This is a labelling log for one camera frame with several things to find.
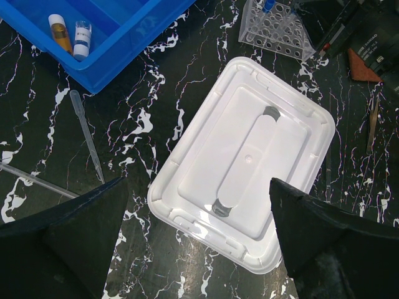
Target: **small hole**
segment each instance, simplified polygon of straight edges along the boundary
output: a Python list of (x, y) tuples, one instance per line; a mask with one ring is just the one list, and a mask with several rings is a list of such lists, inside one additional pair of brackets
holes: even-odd
[(252, 42), (252, 41), (254, 40), (254, 38), (255, 38), (255, 35), (252, 34), (252, 33), (250, 33), (250, 34), (247, 35), (247, 41), (248, 41), (248, 42)]

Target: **white bottle cap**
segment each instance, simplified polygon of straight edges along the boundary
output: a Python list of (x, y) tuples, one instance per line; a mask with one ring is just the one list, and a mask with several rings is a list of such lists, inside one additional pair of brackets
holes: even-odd
[(74, 46), (74, 57), (76, 60), (82, 61), (89, 55), (89, 48), (85, 45), (77, 44)]
[(67, 27), (67, 26), (65, 25), (64, 18), (63, 18), (62, 16), (60, 16), (59, 14), (51, 14), (51, 15), (49, 16), (49, 24), (50, 24), (50, 27), (51, 27), (53, 24), (62, 24), (62, 25), (64, 25), (65, 27)]

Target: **dropper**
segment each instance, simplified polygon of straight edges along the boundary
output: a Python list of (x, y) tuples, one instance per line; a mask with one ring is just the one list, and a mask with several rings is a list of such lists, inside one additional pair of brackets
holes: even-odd
[(90, 155), (92, 157), (95, 170), (100, 177), (100, 180), (103, 184), (105, 184), (104, 176), (101, 170), (101, 164), (99, 160), (99, 156), (94, 147), (92, 135), (90, 134), (89, 127), (87, 126), (86, 118), (85, 118), (85, 110), (83, 108), (82, 100), (80, 99), (79, 92), (77, 90), (71, 90), (69, 93), (70, 99), (72, 100), (72, 104), (75, 108), (75, 113), (79, 117), (80, 125), (82, 126), (83, 134), (86, 138), (87, 147), (89, 148)]

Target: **test tube rack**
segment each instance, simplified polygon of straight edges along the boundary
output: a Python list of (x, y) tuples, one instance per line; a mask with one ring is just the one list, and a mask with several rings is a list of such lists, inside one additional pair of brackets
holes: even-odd
[(289, 6), (276, 3), (268, 13), (262, 11), (265, 0), (247, 0), (239, 41), (282, 55), (306, 61), (315, 50), (302, 23)]

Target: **marble table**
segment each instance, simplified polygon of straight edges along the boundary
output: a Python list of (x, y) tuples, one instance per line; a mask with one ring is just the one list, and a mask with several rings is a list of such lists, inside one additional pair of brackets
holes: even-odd
[[(381, 84), (350, 79), (347, 56), (292, 58), (238, 42), (244, 0), (197, 0), (99, 94), (0, 23), (0, 153), (5, 163), (77, 194), (100, 185), (68, 92), (77, 89), (105, 180), (126, 176), (130, 198), (103, 299), (297, 298), (284, 265), (255, 275), (159, 221), (147, 190), (226, 64), (250, 57), (331, 112), (330, 196), (323, 164), (311, 194), (399, 226), (399, 105)], [(380, 99), (366, 155), (372, 99)], [(0, 172), (0, 223), (67, 199)]]

